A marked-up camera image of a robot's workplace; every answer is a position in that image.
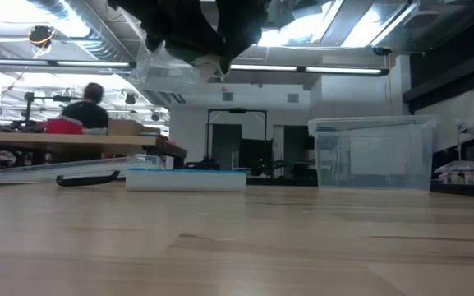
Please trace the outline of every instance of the wooden table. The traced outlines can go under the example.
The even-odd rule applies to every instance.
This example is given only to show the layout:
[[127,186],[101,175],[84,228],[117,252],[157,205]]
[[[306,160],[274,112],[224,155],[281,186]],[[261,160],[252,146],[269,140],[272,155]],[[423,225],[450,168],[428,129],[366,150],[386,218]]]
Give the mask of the wooden table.
[[85,136],[0,132],[0,147],[48,152],[167,155],[181,168],[187,150],[154,136]]
[[474,197],[0,187],[0,296],[474,295]]

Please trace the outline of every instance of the person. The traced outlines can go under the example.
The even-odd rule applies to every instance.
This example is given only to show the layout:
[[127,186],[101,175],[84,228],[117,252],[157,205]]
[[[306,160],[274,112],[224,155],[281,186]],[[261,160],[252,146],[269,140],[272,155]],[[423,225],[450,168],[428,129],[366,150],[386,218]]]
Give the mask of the person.
[[108,114],[98,106],[104,97],[104,88],[98,83],[89,83],[83,94],[83,100],[70,104],[62,116],[78,120],[84,128],[108,128]]

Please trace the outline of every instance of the ceiling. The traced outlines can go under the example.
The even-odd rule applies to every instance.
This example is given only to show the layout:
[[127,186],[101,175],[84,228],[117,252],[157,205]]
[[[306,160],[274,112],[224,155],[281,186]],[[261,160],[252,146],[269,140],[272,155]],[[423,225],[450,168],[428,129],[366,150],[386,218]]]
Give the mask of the ceiling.
[[[261,43],[267,41],[266,37],[268,36],[277,36],[274,34],[274,30],[285,25],[286,20],[291,17],[291,12],[287,11],[287,5],[296,1],[272,1],[269,7],[269,17],[264,27],[266,33]],[[317,1],[319,4],[323,4],[323,16],[330,15],[333,7],[337,8],[336,15],[329,19],[328,29],[322,32],[321,39],[308,44],[305,43],[308,41],[307,39],[302,38],[302,42],[297,43],[300,41],[299,39],[290,37],[288,45],[253,46],[238,57],[235,63],[344,67],[384,66],[384,59],[373,54],[370,46],[364,46],[365,44],[362,43],[365,41],[362,39],[367,35],[373,35],[373,32],[368,31],[367,28],[374,27],[376,33],[381,32],[384,25],[400,16],[400,13],[407,7],[407,0],[332,0],[329,3],[325,0]],[[402,22],[395,26],[377,46],[391,48],[397,53],[404,54],[424,52],[439,46],[474,23],[472,0],[421,0],[420,3],[414,0],[413,4],[416,6],[410,14],[402,19]],[[58,11],[53,9],[59,10],[59,5],[62,5],[62,10],[65,12],[62,18]],[[218,22],[216,3],[203,1],[201,5],[208,21],[216,26]],[[407,19],[424,11],[438,12],[439,17],[422,29],[411,30],[403,26]],[[135,61],[138,58],[139,67],[142,64],[148,66],[147,60],[140,59],[140,57],[146,57],[147,52],[141,42],[145,32],[140,29],[139,21],[122,10],[113,10],[107,5],[107,0],[0,0],[0,58],[31,59],[34,56],[34,50],[37,49],[34,49],[26,36],[33,25],[42,24],[54,26],[57,29],[57,34],[50,52],[38,59],[110,62]],[[308,25],[301,28],[300,30],[308,30]],[[279,32],[291,31],[281,29]],[[350,48],[346,46],[349,44],[363,46]],[[12,79],[15,80],[21,72],[26,72],[16,83],[16,88],[27,90],[39,88],[51,91],[53,89],[65,90],[69,87],[74,88],[77,93],[81,91],[84,82],[103,79],[104,86],[110,90],[110,95],[105,100],[107,108],[110,109],[125,109],[123,100],[118,95],[122,89],[137,93],[140,103],[131,107],[140,110],[151,110],[152,104],[168,107],[170,104],[179,104],[178,102],[181,101],[174,96],[160,93],[159,86],[161,84],[159,83],[147,85],[133,80],[129,81],[131,84],[126,82],[129,73],[122,71],[88,67],[0,67],[0,72],[4,73],[3,76],[6,77],[7,84],[11,83]],[[69,74],[83,74],[85,79],[77,78],[83,76],[69,76]],[[315,83],[318,76],[305,73],[234,71],[223,79],[223,83],[228,87],[233,87],[232,85],[243,87],[243,84],[254,86],[295,85],[308,89]],[[116,87],[111,85],[112,81],[114,83],[124,81],[126,84]],[[221,81],[212,79],[210,82],[220,83]],[[182,99],[185,99],[188,104],[198,104],[197,102],[202,101],[202,99],[199,100],[200,97],[204,102],[218,102],[220,99],[219,85],[207,87],[207,89],[212,89],[213,93],[204,91],[201,95],[184,94]],[[22,96],[22,92],[18,90],[8,91],[2,102],[8,103],[8,105],[22,104],[23,102],[19,101]]]

